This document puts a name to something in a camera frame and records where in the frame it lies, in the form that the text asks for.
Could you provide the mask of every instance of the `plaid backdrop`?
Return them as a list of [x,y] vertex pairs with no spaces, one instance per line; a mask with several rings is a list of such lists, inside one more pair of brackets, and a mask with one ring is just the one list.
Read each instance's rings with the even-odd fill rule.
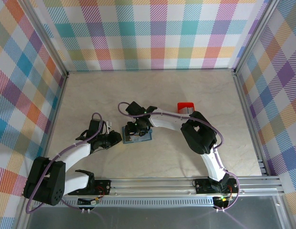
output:
[[63,77],[16,0],[0,0],[0,229],[11,228]]
[[268,0],[31,2],[68,69],[90,71],[232,66]]
[[264,10],[266,9],[269,1],[270,0],[264,0],[262,6],[260,8],[260,10],[258,11],[258,14],[257,14],[256,18],[255,18],[255,20],[254,20],[254,22],[253,22],[253,24],[252,24],[252,26],[251,26],[248,34],[247,34],[245,40],[243,41],[243,45],[242,45],[241,49],[239,50],[239,52],[237,54],[237,58],[235,59],[234,64],[232,66],[233,69],[236,68],[236,66],[237,66],[237,64],[238,64],[241,56],[243,55],[243,52],[244,52],[245,48],[247,47],[247,45],[249,43],[249,40],[250,40],[252,34],[254,33],[254,31],[256,29],[256,26],[258,25],[258,22],[259,22],[259,20],[260,20],[260,18],[262,16]]
[[296,0],[281,0],[240,77],[269,167],[296,219]]

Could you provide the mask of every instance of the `metal frame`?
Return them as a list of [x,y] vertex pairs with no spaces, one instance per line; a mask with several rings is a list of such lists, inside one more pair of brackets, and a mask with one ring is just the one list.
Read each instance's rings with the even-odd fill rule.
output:
[[257,155],[257,158],[261,161],[261,163],[263,163],[265,173],[267,175],[271,175],[271,171],[268,166],[267,159],[264,155],[261,141],[259,139],[258,133],[257,133],[255,125],[254,125],[254,121],[252,119],[249,105],[245,99],[246,97],[245,97],[244,91],[242,90],[242,84],[239,80],[239,77],[237,77],[237,75],[234,72],[232,72],[232,76],[233,76],[233,80],[234,80],[234,83],[236,86],[237,94],[238,94],[238,97],[239,97],[239,100],[240,100],[240,103],[242,106],[243,115],[245,117],[245,121],[246,121],[248,129],[249,129],[249,133],[250,133],[250,137],[251,137],[251,140],[252,140],[252,143],[254,146],[255,153]]
[[45,144],[45,148],[44,148],[44,151],[42,153],[42,156],[47,156],[47,154],[48,154],[48,151],[49,151],[49,148],[50,148],[50,145],[51,145],[50,142],[52,141],[52,138],[53,138],[54,127],[56,126],[56,123],[57,123],[59,111],[60,111],[60,108],[61,108],[61,105],[62,105],[64,93],[65,93],[66,86],[67,86],[67,82],[68,82],[68,77],[64,78],[64,82],[62,84],[61,94],[59,96],[59,101],[58,101],[57,107],[55,109],[55,114],[53,116],[53,122],[51,123],[50,128],[49,128],[49,134],[48,134],[48,137],[47,137],[47,140],[46,140],[46,144]]
[[45,45],[47,51],[49,52],[50,56],[56,63],[57,67],[60,69],[62,74],[65,78],[68,77],[68,70],[65,67],[64,63],[62,62],[57,50],[55,49],[53,43],[51,42],[45,28],[43,27],[40,19],[37,17],[32,5],[27,0],[18,0],[20,6],[24,10],[25,14],[29,18],[29,21],[32,23],[34,29],[36,30],[37,34],[39,35],[41,41]]
[[[243,67],[243,65],[247,62],[256,42],[260,38],[262,32],[264,31],[265,26],[267,25],[272,13],[276,9],[280,0],[271,0],[268,4],[260,22],[254,31],[242,57],[240,58],[237,67],[236,74],[233,73],[234,82],[238,91],[238,95],[242,104],[243,113],[249,128],[250,136],[255,148],[255,152],[259,158],[259,163],[261,167],[262,173],[270,174],[270,169],[266,164],[266,158],[263,154],[263,149],[260,144],[258,135],[255,131],[255,126],[252,120],[251,112],[247,106],[247,102],[245,99],[245,95],[242,91],[242,86],[240,80],[238,78],[238,73]],[[37,17],[32,5],[28,0],[19,0],[20,5],[23,10],[29,17],[32,22],[35,30],[40,36],[42,42],[46,46],[49,51],[51,57],[54,59],[56,65],[62,71],[65,76],[65,80],[63,83],[62,92],[59,98],[59,102],[57,105],[57,109],[54,114],[54,121],[50,127],[50,134],[47,139],[46,148],[44,151],[44,156],[47,155],[49,150],[50,141],[53,136],[54,126],[56,124],[57,116],[62,104],[63,95],[65,92],[65,88],[67,85],[67,78],[69,72],[67,71],[65,65],[63,64],[59,54],[57,53],[55,47],[50,41],[48,34],[45,28],[42,26],[39,18]],[[200,179],[202,177],[173,177],[173,178],[110,178],[111,183],[111,191],[108,196],[104,197],[103,201],[109,200],[108,204],[104,204],[105,207],[117,206],[121,205],[126,199],[136,199],[136,200],[145,200],[147,198],[154,199],[162,199],[164,201],[172,200],[172,198],[180,199],[180,200],[204,200],[212,198],[215,195],[204,194],[198,195],[196,194],[195,187],[192,185],[192,181],[194,179]],[[239,177],[241,189],[240,196],[273,196],[274,203],[277,206],[277,212],[282,224],[283,228],[294,228],[295,224],[293,224],[293,219],[289,214],[289,210],[286,208],[287,203],[284,196],[284,190],[279,180],[279,177],[272,176],[257,176],[257,177]],[[64,199],[70,203],[77,203],[77,198],[92,198],[93,196],[67,196]],[[29,219],[29,215],[25,213],[25,206],[27,204],[27,199],[21,198],[19,206],[17,208],[16,220],[14,222],[14,228],[25,228]],[[206,206],[211,204],[209,202],[202,202],[201,206]],[[192,206],[200,206],[198,203],[191,204]],[[65,205],[58,204],[57,207],[66,207]]]

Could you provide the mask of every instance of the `beige floor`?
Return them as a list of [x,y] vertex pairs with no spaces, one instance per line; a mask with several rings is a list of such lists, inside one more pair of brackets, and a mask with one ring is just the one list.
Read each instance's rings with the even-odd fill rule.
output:
[[[224,135],[219,149],[224,166],[236,175],[260,175],[254,148],[231,73],[227,70],[95,72],[71,74],[48,156],[53,157],[88,128],[99,112],[121,132],[129,118],[117,111],[121,101],[176,112],[178,102],[193,102]],[[84,169],[96,177],[207,176],[200,155],[182,133],[153,128],[153,140],[102,150],[70,170]]]

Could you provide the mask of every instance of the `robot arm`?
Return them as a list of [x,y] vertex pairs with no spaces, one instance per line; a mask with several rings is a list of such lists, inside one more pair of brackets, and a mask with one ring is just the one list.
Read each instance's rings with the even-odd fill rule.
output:
[[[146,113],[158,113],[156,115],[146,115],[136,118],[135,122],[128,122],[125,127],[125,135],[145,135],[151,127],[164,127],[171,130],[181,131],[189,147],[202,159],[208,169],[209,178],[213,186],[220,191],[226,187],[229,175],[223,170],[216,146],[216,133],[208,126],[197,121],[189,120],[186,117],[194,117],[209,123],[205,117],[195,111],[192,114],[177,114],[163,111],[157,107],[150,106],[148,109],[140,107],[136,102],[132,102],[126,109],[130,115],[141,115]],[[222,165],[220,168],[216,156]]]
[[[98,128],[99,120],[92,119],[89,129],[84,131],[76,140],[90,138],[97,132]],[[71,175],[66,176],[66,172],[79,160],[94,153],[99,147],[108,149],[120,141],[122,141],[120,133],[112,130],[108,134],[98,134],[90,141],[66,151],[50,166],[33,199],[54,206],[60,202],[64,195],[78,189],[85,189],[86,192],[92,193],[92,195],[100,194],[100,191],[95,189],[93,173],[76,170]],[[30,198],[49,163],[50,159],[42,156],[33,161],[23,192],[25,198]]]
[[[217,193],[221,193],[227,188],[229,174],[223,170],[217,149],[214,148],[217,141],[216,133],[207,125],[195,120],[200,119],[208,123],[201,113],[195,111],[192,114],[176,114],[162,111],[153,106],[145,109],[135,102],[132,102],[126,111],[130,115],[142,115],[136,118],[135,122],[127,123],[125,127],[126,136],[143,136],[151,127],[164,127],[181,131],[189,147],[202,156],[209,173],[209,187]],[[143,115],[151,112],[159,115]],[[83,191],[86,195],[100,195],[100,191],[96,189],[97,186],[100,186],[100,183],[97,183],[99,181],[95,180],[93,173],[76,170],[73,174],[66,176],[68,169],[82,158],[94,153],[99,147],[108,149],[122,141],[120,133],[114,130],[107,131],[106,134],[99,133],[95,136],[99,124],[99,120],[92,119],[89,129],[76,138],[76,140],[90,140],[66,151],[57,161],[51,164],[33,197],[34,200],[54,206],[60,202],[63,195],[74,193],[75,190],[77,190],[77,193]],[[49,163],[48,158],[41,156],[34,160],[24,188],[24,197],[30,198]]]

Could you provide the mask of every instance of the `red object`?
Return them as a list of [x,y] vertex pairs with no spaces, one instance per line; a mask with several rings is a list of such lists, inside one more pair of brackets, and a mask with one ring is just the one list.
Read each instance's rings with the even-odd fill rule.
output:
[[194,103],[178,103],[178,112],[179,112],[179,110],[183,109],[184,107],[192,107],[195,110]]

